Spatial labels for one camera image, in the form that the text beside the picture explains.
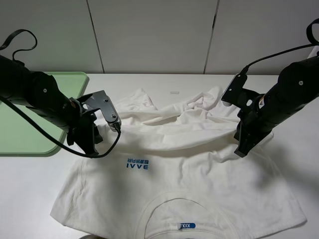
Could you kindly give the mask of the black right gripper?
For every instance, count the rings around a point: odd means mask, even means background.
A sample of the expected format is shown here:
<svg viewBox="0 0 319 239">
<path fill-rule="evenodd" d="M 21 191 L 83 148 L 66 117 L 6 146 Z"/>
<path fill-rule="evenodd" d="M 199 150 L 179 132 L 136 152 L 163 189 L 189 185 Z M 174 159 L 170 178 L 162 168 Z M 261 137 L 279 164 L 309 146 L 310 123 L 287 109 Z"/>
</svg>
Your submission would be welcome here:
<svg viewBox="0 0 319 239">
<path fill-rule="evenodd" d="M 238 113 L 240 123 L 234 138 L 238 146 L 234 153 L 245 157 L 259 142 L 282 122 L 282 100 L 278 96 L 259 96 Z"/>
</svg>

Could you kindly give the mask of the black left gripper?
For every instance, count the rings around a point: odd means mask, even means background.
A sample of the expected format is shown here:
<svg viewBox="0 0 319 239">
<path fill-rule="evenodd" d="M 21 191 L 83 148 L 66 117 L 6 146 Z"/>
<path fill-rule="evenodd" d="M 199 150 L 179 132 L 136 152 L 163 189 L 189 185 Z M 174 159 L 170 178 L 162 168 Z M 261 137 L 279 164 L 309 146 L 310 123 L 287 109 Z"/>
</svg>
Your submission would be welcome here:
<svg viewBox="0 0 319 239">
<path fill-rule="evenodd" d="M 63 105 L 62 110 L 53 117 L 53 124 L 67 133 L 68 145 L 78 144 L 88 155 L 96 156 L 95 144 L 102 141 L 94 121 L 95 112 L 84 108 L 75 98 L 70 104 Z"/>
</svg>

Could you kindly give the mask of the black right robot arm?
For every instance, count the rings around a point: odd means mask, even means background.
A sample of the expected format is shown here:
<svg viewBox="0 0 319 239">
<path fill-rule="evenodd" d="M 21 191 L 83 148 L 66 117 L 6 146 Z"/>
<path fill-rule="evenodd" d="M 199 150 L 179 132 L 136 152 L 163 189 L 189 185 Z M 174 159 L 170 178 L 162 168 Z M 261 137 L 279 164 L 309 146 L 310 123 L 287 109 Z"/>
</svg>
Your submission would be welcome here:
<svg viewBox="0 0 319 239">
<path fill-rule="evenodd" d="M 234 138 L 235 154 L 245 157 L 268 136 L 274 127 L 303 109 L 319 96 L 319 57 L 294 62 L 279 74 L 277 83 L 257 96 L 249 111 L 239 113 L 240 123 Z"/>
</svg>

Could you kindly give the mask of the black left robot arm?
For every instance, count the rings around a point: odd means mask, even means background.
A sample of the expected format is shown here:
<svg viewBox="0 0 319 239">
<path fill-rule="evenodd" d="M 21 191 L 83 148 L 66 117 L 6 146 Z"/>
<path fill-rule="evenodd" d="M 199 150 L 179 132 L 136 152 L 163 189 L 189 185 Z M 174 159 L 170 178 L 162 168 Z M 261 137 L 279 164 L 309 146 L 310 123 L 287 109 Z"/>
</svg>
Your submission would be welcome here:
<svg viewBox="0 0 319 239">
<path fill-rule="evenodd" d="M 90 95 L 66 97 L 55 78 L 29 71 L 4 56 L 0 58 L 0 98 L 4 103 L 22 105 L 67 133 L 67 143 L 76 143 L 83 156 L 97 156 L 95 145 L 102 141 L 94 124 L 95 110 L 83 105 Z"/>
</svg>

